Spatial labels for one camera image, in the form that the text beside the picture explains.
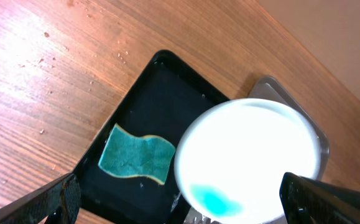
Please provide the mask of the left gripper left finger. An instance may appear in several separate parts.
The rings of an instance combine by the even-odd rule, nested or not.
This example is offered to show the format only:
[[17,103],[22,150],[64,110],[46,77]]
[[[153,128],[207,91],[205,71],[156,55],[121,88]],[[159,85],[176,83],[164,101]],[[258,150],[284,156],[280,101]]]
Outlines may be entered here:
[[80,205],[80,185],[68,173],[0,208],[0,223],[75,223]]

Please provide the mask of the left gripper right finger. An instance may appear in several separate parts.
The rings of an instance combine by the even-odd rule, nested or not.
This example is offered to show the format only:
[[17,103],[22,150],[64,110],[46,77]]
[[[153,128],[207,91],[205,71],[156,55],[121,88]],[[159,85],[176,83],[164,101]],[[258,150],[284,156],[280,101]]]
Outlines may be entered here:
[[288,224],[360,224],[360,192],[286,172],[280,200]]

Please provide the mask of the green yellow sponge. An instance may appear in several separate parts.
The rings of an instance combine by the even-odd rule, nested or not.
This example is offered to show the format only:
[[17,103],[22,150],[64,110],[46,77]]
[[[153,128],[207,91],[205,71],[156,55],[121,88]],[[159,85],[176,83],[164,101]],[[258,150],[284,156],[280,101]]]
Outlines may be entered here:
[[115,178],[146,177],[164,185],[175,151],[175,146],[160,136],[137,137],[115,124],[98,167]]

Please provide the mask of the white plate top stained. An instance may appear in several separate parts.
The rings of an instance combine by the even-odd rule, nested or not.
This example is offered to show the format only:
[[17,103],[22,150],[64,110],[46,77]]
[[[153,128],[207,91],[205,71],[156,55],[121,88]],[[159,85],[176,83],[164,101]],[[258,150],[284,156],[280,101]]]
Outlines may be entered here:
[[284,213],[279,192],[285,173],[317,177],[320,144],[291,107],[232,100],[188,127],[174,167],[182,195],[201,214],[221,223],[267,223]]

